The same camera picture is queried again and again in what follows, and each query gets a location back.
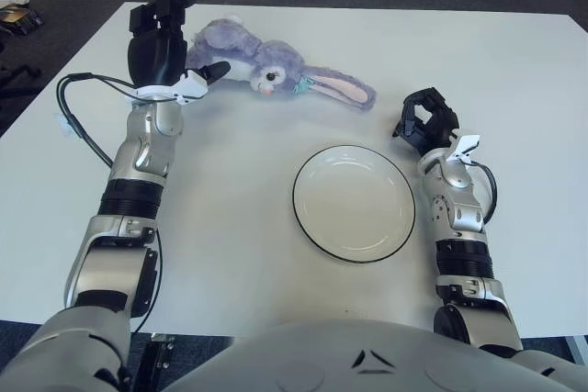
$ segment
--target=white bracket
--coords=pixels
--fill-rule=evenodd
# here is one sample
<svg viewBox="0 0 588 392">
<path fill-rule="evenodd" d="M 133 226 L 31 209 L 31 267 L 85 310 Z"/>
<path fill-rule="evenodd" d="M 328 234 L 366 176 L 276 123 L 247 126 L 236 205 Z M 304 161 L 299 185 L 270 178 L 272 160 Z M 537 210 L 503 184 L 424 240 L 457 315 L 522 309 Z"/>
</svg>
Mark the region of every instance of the white bracket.
<svg viewBox="0 0 588 392">
<path fill-rule="evenodd" d="M 194 71 L 187 71 L 179 82 L 173 86 L 149 85 L 135 89 L 132 94 L 143 100 L 157 101 L 173 98 L 181 106 L 187 105 L 195 98 L 201 98 L 209 91 L 209 86 L 202 77 Z"/>
</svg>

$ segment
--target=stuffed bunny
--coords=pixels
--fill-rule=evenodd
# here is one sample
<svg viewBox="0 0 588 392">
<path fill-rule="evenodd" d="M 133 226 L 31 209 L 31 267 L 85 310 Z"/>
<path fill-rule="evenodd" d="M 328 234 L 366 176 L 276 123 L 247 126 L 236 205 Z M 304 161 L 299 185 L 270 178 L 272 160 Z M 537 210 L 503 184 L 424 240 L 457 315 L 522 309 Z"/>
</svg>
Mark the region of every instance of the stuffed bunny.
<svg viewBox="0 0 588 392">
<path fill-rule="evenodd" d="M 284 41 L 262 42 L 236 17 L 211 21 L 196 35 L 187 54 L 188 69 L 221 61 L 231 65 L 224 78 L 247 81 L 262 94 L 311 89 L 362 109 L 370 109 L 376 99 L 376 92 L 354 77 L 304 64 Z"/>
</svg>

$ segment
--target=pink inner ear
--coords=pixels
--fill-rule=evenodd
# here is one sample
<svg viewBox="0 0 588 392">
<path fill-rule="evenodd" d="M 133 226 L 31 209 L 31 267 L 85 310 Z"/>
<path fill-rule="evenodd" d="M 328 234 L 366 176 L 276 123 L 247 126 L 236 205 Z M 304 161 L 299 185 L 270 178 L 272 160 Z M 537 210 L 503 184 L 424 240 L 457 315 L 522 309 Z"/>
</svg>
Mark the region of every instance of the pink inner ear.
<svg viewBox="0 0 588 392">
<path fill-rule="evenodd" d="M 313 91 L 320 92 L 321 94 L 331 96 L 331 97 L 336 98 L 337 100 L 341 100 L 347 104 L 349 104 L 350 101 L 353 101 L 353 100 L 350 100 L 350 98 L 348 98 L 346 95 L 343 95 L 343 94 L 335 91 L 334 89 L 329 89 L 326 86 L 321 86 L 319 84 L 313 84 L 310 86 L 310 88 Z"/>
<path fill-rule="evenodd" d="M 357 101 L 358 103 L 366 103 L 368 100 L 368 93 L 366 93 L 366 91 L 364 91 L 360 87 L 355 86 L 354 84 L 346 82 L 345 80 L 341 80 L 339 78 L 323 77 L 321 75 L 309 75 L 309 77 L 312 80 L 331 86 L 333 89 L 340 91 L 342 94 L 345 94 L 349 99 Z M 327 92 L 324 93 L 330 96 L 334 96 L 335 98 L 339 98 L 338 96 L 335 96 L 333 94 L 329 94 Z"/>
</svg>

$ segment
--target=white plate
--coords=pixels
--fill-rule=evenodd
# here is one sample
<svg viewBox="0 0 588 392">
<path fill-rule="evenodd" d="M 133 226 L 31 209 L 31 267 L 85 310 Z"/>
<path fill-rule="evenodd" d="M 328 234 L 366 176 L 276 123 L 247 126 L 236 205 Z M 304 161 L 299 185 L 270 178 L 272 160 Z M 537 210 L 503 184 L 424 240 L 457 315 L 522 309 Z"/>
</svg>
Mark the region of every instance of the white plate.
<svg viewBox="0 0 588 392">
<path fill-rule="evenodd" d="M 406 178 L 387 158 L 363 147 L 316 153 L 300 168 L 292 199 L 311 241 L 344 261 L 385 259 L 413 231 L 414 198 Z"/>
</svg>

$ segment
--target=bunny ear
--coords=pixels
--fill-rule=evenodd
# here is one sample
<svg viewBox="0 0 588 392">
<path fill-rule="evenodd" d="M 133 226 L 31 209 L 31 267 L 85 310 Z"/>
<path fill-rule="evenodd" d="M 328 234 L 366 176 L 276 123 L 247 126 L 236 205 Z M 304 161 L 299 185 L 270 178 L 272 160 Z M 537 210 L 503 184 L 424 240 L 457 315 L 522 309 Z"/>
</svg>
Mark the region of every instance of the bunny ear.
<svg viewBox="0 0 588 392">
<path fill-rule="evenodd" d="M 365 110 L 372 108 L 376 100 L 376 91 L 367 84 L 329 68 L 304 66 L 299 82 L 301 84 L 303 89 L 312 89 Z"/>
</svg>

